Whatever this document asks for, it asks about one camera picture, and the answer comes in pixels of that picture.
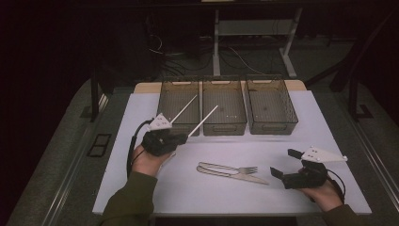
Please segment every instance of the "storage container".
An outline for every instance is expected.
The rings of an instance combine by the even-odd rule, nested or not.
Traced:
[[[246,102],[252,135],[291,135],[298,118],[281,75],[247,75]]]
[[[205,136],[240,136],[245,133],[247,115],[238,75],[203,76],[202,117],[218,105],[204,122]]]
[[[197,76],[165,76],[163,78],[157,115],[169,122],[195,97],[185,111],[172,123],[171,134],[186,134],[200,123],[200,82]],[[200,130],[192,136],[198,136]]]

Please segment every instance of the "green sleeve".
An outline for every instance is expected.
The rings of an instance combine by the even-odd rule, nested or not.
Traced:
[[[132,171],[126,185],[106,205],[100,225],[147,225],[157,179]]]
[[[367,226],[363,219],[353,212],[349,205],[341,205],[323,215],[328,226]]]

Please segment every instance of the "silverware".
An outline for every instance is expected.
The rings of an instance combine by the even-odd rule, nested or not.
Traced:
[[[263,185],[269,185],[268,182],[266,182],[265,180],[262,180],[261,178],[247,175],[247,174],[244,174],[241,172],[238,172],[235,174],[230,174],[230,173],[226,173],[226,172],[219,172],[219,171],[215,171],[215,170],[211,170],[211,169],[206,169],[202,166],[197,166],[197,171],[216,175],[216,176],[224,176],[224,177],[233,178],[233,179],[237,179],[237,180],[244,180],[244,181],[250,181],[250,182],[259,183],[259,184],[263,184]]]
[[[224,170],[236,170],[238,172],[244,173],[244,174],[251,174],[254,172],[258,171],[257,167],[248,167],[248,168],[232,168],[232,167],[226,167],[226,166],[220,166],[216,164],[211,164],[211,163],[204,163],[200,162],[199,166],[204,167],[204,168],[214,168],[214,169],[224,169]]]

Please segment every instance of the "white plastic piece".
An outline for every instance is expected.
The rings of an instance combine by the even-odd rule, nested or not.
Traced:
[[[165,118],[165,116],[160,113],[149,125],[148,130],[161,130],[161,129],[169,129],[172,127],[172,124]]]
[[[194,134],[194,132],[196,132],[196,130],[198,128],[200,128],[200,126],[203,124],[203,122],[206,121],[206,119],[208,119],[208,117],[210,117],[212,113],[214,113],[214,111],[217,109],[217,107],[218,107],[218,105],[216,105],[214,107],[214,109],[212,109],[212,111],[209,112],[209,114],[205,118],[203,118],[203,120],[196,126],[196,128],[194,128],[193,131],[191,131],[191,133],[188,135],[188,137],[191,137]]]
[[[176,116],[172,121],[170,121],[170,124],[173,124],[173,122],[176,121],[177,118],[179,118],[179,116],[180,116],[180,115],[185,111],[185,109],[194,101],[194,99],[196,99],[197,96],[198,96],[198,95],[195,95],[195,96],[193,97],[193,99],[191,99],[191,101],[188,102],[187,105],[185,105],[185,107],[177,114],[177,116]]]
[[[310,147],[302,154],[302,159],[310,162],[325,163],[325,162],[345,162],[348,160],[346,156],[330,153],[326,150]]]

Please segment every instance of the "white stick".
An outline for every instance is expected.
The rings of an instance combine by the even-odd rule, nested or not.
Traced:
[[[177,116],[170,121],[170,124],[172,124],[175,120],[177,120],[177,118],[185,111],[185,109],[191,104],[191,102],[194,101],[194,99],[196,99],[197,95],[195,97],[193,97],[193,99],[191,99],[191,101],[179,112],[179,114],[177,114]]]
[[[206,119],[208,119],[208,117],[210,117],[212,113],[214,113],[214,111],[217,109],[217,107],[218,107],[218,105],[215,106],[211,112],[209,112],[209,114],[199,123],[199,125],[197,125],[196,128],[193,129],[193,131],[191,131],[191,133],[188,135],[188,137],[191,137],[191,135],[193,135],[194,132],[196,132],[196,130],[203,124],[203,122],[206,121]]]

